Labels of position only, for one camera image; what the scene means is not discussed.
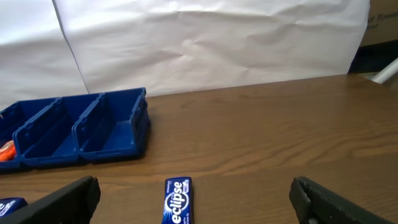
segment orange object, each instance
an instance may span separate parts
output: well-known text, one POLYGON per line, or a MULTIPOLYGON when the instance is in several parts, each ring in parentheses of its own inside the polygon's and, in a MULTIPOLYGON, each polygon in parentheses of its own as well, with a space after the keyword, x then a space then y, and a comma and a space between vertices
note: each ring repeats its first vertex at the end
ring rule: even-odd
POLYGON ((0 162, 14 159, 16 153, 17 151, 15 150, 14 141, 8 141, 0 149, 0 162))

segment wood grain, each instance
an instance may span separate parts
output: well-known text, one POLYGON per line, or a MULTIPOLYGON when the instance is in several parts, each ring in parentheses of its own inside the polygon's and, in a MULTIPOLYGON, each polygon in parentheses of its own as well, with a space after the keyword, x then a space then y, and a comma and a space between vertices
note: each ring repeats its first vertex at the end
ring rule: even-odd
POLYGON ((152 97, 145 158, 2 175, 0 197, 33 202, 93 175, 92 223, 160 223, 164 180, 189 175, 198 224, 298 223, 288 192, 305 175, 398 222, 397 102, 344 75, 152 97))

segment white tube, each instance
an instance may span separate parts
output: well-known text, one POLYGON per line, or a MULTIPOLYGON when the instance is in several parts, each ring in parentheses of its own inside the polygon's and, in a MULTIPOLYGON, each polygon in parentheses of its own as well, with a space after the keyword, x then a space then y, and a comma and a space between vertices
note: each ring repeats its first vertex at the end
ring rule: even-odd
POLYGON ((386 68, 381 70, 375 77, 372 78, 372 81, 377 83, 384 83, 390 77, 395 75, 398 72, 398 58, 391 62, 386 68))

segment white sheet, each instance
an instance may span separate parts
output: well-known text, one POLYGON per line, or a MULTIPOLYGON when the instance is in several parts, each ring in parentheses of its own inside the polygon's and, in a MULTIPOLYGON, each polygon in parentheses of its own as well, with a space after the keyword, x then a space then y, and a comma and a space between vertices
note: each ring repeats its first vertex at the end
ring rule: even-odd
POLYGON ((369 0, 56 0, 89 92, 346 73, 369 0))
POLYGON ((87 93, 48 0, 0 0, 0 111, 17 100, 87 93))

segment blue storage bin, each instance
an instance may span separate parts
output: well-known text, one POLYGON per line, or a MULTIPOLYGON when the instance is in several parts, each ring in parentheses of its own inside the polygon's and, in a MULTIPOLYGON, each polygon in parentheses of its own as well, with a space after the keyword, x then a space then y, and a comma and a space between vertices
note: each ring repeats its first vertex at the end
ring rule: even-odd
POLYGON ((30 167, 78 160, 72 127, 98 94, 53 98, 13 134, 21 162, 30 167))
POLYGON ((145 88, 101 93, 73 129, 80 155, 89 161, 140 156, 149 125, 145 88))
MULTIPOLYGON (((22 126, 25 121, 33 117, 33 115, 49 105, 52 101, 53 98, 18 101, 2 110, 0 112, 0 147, 12 140, 12 134, 19 126, 22 126)), ((21 155, 17 151, 13 160, 0 162, 0 170, 19 168, 20 156, 21 155)))

